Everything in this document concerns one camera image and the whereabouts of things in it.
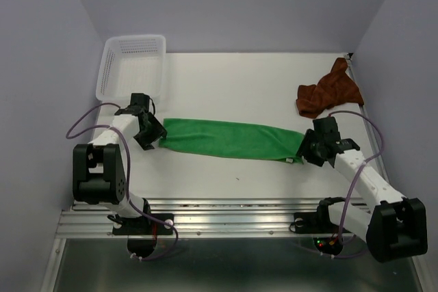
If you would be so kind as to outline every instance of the white plastic basket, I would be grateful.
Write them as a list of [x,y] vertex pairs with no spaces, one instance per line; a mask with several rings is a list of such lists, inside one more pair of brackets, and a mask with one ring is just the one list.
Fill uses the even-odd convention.
[[166,39],[160,35],[108,39],[97,78],[97,99],[125,101],[131,93],[141,92],[158,103],[165,55]]

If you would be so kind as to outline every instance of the white wall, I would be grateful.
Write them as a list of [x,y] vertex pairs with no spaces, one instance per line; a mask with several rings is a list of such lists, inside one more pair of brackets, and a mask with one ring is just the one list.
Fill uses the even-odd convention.
[[426,205],[438,273],[438,0],[385,0],[353,57],[371,118],[387,141],[391,183]]
[[0,6],[0,291],[39,291],[72,199],[64,135],[95,102],[103,44],[80,0]]
[[102,40],[164,34],[169,51],[354,51],[383,0],[82,0]]

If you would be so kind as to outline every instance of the brown towel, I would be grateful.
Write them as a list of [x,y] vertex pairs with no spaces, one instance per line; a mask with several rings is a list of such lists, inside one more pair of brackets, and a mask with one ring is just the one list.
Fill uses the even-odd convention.
[[337,58],[329,74],[317,85],[300,85],[296,106],[301,116],[314,119],[325,109],[344,103],[363,105],[356,83],[346,74],[347,61]]

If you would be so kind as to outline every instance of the green towel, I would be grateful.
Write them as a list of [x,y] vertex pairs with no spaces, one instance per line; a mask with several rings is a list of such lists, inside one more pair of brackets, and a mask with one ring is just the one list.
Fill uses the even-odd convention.
[[280,128],[236,122],[164,119],[167,138],[160,147],[177,152],[302,163],[296,152],[302,133]]

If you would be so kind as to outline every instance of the brown cloth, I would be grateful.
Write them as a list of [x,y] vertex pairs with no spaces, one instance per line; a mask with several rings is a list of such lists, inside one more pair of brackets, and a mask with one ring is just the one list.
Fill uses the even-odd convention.
[[346,74],[347,61],[337,58],[329,74],[317,85],[300,85],[296,106],[301,116],[314,119],[325,109],[344,103],[363,105],[356,83]]

